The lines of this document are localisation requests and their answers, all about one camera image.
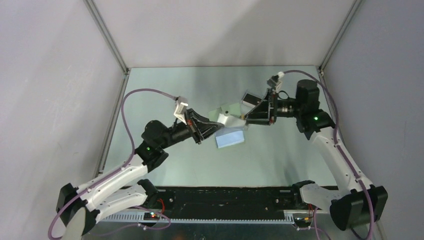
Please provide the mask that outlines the clear plastic card box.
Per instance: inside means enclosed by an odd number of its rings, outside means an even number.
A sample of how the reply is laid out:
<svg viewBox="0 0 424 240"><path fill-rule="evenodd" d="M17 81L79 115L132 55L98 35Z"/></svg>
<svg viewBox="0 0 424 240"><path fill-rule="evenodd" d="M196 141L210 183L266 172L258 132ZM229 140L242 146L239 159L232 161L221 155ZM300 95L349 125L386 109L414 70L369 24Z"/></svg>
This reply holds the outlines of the clear plastic card box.
<svg viewBox="0 0 424 240"><path fill-rule="evenodd" d="M253 94L249 91L246 91L243 95L243 97L241 98L241 103L244 106L247 106L249 108L254 108L257 105L260 104L260 102L262 101L263 97L258 96L257 94Z"/></svg>

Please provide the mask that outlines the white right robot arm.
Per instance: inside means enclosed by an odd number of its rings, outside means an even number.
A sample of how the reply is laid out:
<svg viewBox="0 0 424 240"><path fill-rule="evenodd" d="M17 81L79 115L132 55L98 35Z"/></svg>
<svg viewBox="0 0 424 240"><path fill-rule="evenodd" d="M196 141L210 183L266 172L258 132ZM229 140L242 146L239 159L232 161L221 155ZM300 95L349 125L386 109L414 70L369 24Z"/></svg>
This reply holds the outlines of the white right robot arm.
<svg viewBox="0 0 424 240"><path fill-rule="evenodd" d="M320 89L314 80L302 79L295 97L280 99L270 86L263 99L248 113L248 125L272 125L277 118L295 118L300 133L318 149L337 186L329 190L312 180L293 185L291 204L304 209L311 204L328 211L334 224L342 231L379 221L388 200L383 186L375 186L365 176L344 146L336 123L320 108Z"/></svg>

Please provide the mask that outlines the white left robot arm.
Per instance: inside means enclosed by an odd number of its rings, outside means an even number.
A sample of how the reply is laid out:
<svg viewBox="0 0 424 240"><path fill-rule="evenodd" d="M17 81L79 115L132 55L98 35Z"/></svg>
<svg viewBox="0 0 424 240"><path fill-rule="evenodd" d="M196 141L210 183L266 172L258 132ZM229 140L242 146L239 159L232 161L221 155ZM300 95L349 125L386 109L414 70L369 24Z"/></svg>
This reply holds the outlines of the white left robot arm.
<svg viewBox="0 0 424 240"><path fill-rule="evenodd" d="M153 208L158 190L143 176L158 168L169 156L166 148L193 139L196 144L224 128L193 109L185 111L184 121L167 127L159 120L149 121L141 134L142 142L133 146L130 155L116 166L79 186L64 185L59 192L55 220L68 226L79 210L85 211L82 235L104 218L127 208Z"/></svg>

